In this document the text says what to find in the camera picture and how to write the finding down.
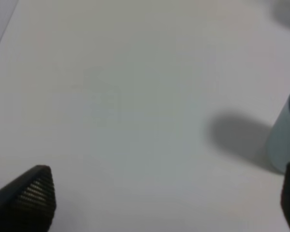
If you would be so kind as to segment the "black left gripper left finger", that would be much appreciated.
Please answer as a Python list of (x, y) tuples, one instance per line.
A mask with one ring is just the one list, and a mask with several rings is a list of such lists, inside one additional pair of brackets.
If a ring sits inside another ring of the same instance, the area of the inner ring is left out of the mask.
[(56, 207), (51, 168), (36, 165), (0, 189), (0, 232), (47, 232)]

